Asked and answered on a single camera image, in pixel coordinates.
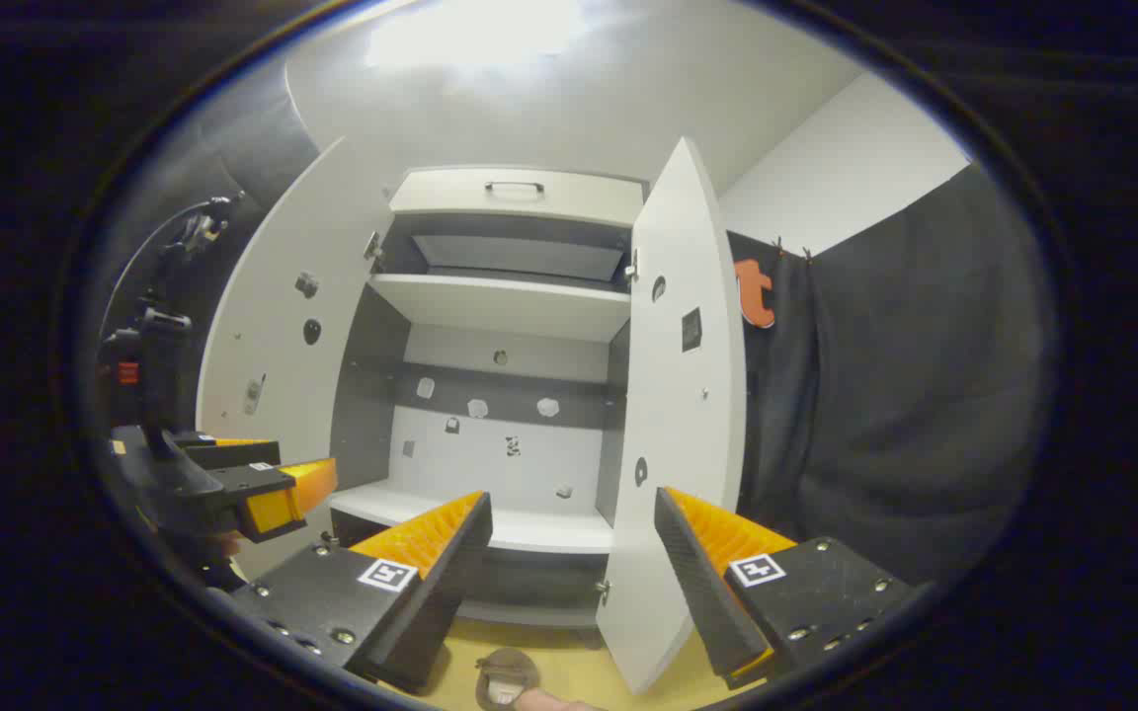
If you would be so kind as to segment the brown fuzzy shoe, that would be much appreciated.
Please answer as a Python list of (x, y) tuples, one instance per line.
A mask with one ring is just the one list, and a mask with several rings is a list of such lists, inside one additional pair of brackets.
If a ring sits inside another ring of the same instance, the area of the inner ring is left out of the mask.
[(475, 662), (475, 698), (483, 711), (516, 711), (525, 691), (541, 687), (541, 671), (519, 648), (497, 648)]

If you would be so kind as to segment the white cabinet door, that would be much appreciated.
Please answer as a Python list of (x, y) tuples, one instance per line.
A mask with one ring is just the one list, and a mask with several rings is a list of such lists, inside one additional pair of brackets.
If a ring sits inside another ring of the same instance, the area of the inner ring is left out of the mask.
[(632, 229), (629, 357), (612, 549), (597, 629), (642, 696), (681, 652), (690, 609), (655, 530), (655, 495), (739, 501), (747, 357), (739, 284), (703, 159), (674, 144)]
[(196, 428), (271, 439), (288, 462), (325, 458), (354, 314), (391, 225), (379, 185), (339, 138), (254, 230), (203, 348)]

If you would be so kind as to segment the black backdrop cloth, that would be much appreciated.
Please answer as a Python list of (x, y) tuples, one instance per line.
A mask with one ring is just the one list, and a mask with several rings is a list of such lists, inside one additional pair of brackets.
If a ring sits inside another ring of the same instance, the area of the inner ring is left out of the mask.
[[(287, 149), (287, 185), (263, 198), (265, 216), (339, 138), (388, 191), (412, 168), (456, 165), (650, 181), (688, 137), (739, 283), (747, 514), (836, 537), (922, 584), (974, 567), (1015, 511), (1055, 379), (1037, 239), (881, 73), (823, 49), (772, 67), (584, 52), (486, 68), (316, 57), (245, 86), (279, 91), (266, 114), (286, 137), (254, 133), (250, 100), (236, 93), (178, 134), (204, 148), (231, 138), (239, 157)], [(193, 319), (198, 363), (180, 369), (195, 391), (234, 266), (193, 268), (178, 287), (217, 291)]]

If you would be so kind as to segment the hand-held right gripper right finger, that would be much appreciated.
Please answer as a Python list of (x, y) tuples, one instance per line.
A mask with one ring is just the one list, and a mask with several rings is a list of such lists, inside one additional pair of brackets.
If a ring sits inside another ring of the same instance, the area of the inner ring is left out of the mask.
[(655, 532), (729, 689), (825, 665), (931, 589), (835, 537), (795, 543), (673, 487), (655, 491)]

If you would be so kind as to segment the white cabinet shelf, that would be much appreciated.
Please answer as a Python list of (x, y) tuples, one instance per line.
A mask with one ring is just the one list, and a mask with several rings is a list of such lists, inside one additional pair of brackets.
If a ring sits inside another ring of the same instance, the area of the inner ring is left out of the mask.
[(608, 344), (627, 323), (629, 296), (522, 280), (376, 275), (374, 291), (412, 324)]

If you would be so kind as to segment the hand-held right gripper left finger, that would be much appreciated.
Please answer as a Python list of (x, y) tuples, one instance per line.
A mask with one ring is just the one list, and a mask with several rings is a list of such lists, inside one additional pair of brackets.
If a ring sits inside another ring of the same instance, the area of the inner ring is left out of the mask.
[(233, 607), (321, 665), (420, 692), (492, 531), (489, 494), (470, 491), (351, 546), (304, 546)]

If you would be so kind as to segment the white shoe cabinet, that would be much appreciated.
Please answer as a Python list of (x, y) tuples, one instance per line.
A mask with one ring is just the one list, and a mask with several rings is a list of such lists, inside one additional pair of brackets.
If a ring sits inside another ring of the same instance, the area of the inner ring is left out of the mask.
[[(522, 280), (630, 306), (633, 225), (391, 212), (369, 278)], [(629, 320), (608, 344), (415, 325), (366, 283), (336, 386), (324, 512), (391, 526), (488, 491), (486, 567), (462, 615), (602, 636), (628, 357)]]

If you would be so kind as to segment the white cabinet drawer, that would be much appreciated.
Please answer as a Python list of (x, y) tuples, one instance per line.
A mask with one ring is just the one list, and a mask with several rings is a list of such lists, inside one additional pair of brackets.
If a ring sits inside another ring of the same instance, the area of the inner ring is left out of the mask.
[[(535, 181), (545, 195), (505, 189), (489, 193), (487, 181)], [(388, 195), (394, 214), (484, 214), (568, 220), (629, 228), (649, 195), (649, 182), (607, 174), (509, 165), (412, 168)]]

